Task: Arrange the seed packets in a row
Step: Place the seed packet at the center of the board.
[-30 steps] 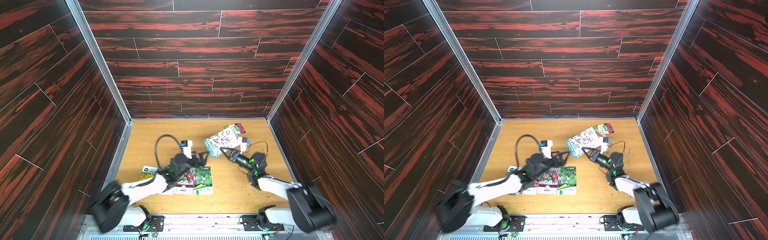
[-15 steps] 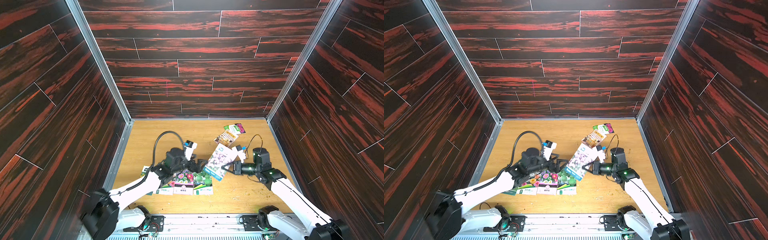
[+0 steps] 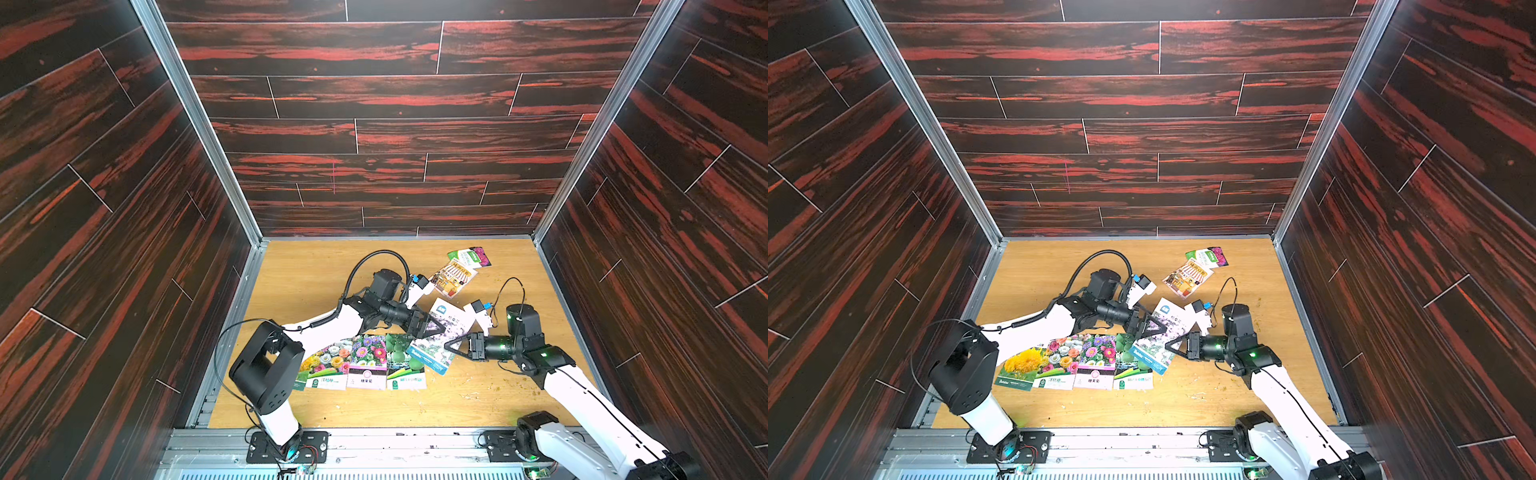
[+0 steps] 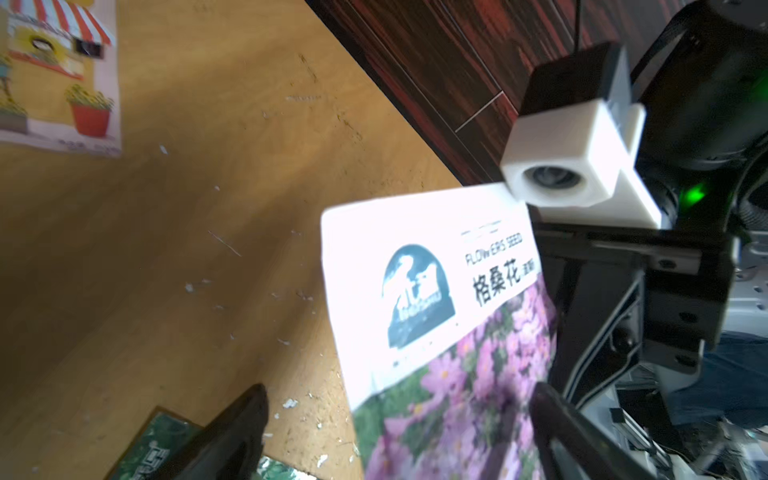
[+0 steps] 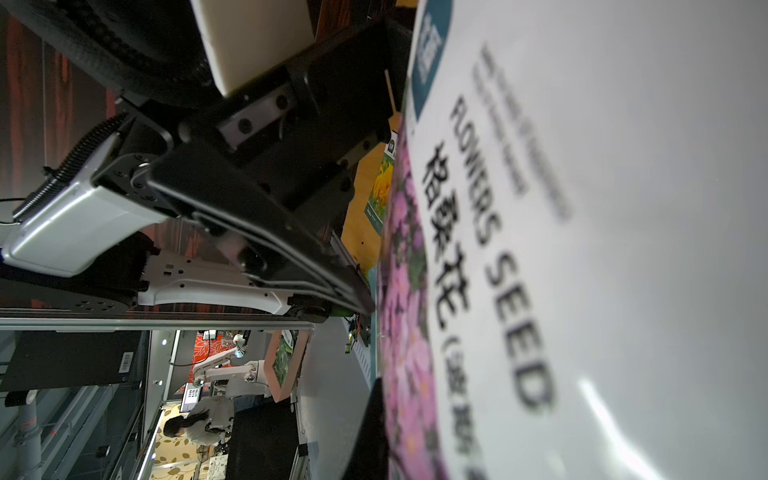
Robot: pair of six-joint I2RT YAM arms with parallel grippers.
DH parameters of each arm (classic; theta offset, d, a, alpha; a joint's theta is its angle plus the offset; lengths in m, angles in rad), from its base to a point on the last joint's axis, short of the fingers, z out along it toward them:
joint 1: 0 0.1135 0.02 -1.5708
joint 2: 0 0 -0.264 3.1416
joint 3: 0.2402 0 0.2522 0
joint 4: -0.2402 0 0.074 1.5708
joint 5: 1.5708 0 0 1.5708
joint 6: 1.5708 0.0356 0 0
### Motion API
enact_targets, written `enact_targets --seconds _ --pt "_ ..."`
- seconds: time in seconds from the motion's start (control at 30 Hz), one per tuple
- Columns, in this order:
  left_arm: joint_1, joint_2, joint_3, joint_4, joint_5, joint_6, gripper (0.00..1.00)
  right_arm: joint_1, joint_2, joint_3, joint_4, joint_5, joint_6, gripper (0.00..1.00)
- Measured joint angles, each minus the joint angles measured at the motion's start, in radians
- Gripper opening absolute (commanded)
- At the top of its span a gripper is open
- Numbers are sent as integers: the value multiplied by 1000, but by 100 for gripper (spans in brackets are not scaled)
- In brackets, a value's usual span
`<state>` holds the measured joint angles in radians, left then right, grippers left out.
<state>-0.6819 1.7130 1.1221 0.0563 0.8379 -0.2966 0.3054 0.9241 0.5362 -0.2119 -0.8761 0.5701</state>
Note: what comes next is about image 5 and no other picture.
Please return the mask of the purple flowers seed packet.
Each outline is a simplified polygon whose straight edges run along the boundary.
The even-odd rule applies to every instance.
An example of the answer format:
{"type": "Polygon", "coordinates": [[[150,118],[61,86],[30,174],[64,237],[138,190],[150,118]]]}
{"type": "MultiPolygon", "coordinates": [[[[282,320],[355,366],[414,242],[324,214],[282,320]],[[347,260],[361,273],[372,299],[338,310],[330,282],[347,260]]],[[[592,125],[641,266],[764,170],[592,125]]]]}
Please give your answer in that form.
{"type": "Polygon", "coordinates": [[[423,1],[379,268],[397,479],[767,475],[767,5],[423,1]]]}

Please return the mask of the yellow flower seed packet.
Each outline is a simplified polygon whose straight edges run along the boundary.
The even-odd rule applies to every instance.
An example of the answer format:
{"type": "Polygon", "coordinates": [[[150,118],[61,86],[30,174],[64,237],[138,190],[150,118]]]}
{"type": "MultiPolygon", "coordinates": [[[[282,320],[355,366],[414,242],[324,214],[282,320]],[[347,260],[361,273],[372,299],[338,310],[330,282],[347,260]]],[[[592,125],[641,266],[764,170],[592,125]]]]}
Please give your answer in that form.
{"type": "Polygon", "coordinates": [[[388,198],[397,156],[397,141],[398,134],[392,131],[364,209],[366,218],[379,236],[382,235],[387,217],[388,198]]]}

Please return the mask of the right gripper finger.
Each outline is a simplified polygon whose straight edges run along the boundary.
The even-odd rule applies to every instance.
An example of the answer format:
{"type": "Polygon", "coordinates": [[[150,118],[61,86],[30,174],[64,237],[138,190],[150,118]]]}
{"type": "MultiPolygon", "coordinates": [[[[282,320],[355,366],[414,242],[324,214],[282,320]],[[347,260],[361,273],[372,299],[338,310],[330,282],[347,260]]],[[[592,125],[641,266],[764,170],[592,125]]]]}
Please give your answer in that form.
{"type": "Polygon", "coordinates": [[[388,478],[389,444],[382,379],[372,386],[355,445],[342,476],[343,480],[385,480],[388,478]]]}

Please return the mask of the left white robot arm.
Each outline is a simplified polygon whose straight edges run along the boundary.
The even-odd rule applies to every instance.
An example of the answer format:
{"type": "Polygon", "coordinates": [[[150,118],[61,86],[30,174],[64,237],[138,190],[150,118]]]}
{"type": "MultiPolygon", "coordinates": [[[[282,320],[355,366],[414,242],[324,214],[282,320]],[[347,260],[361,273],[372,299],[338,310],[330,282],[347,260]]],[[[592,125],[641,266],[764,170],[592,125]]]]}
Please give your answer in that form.
{"type": "Polygon", "coordinates": [[[14,210],[1,286],[67,317],[212,304],[279,321],[367,316],[324,232],[389,143],[415,13],[323,32],[307,1],[8,1],[122,109],[14,210]]]}

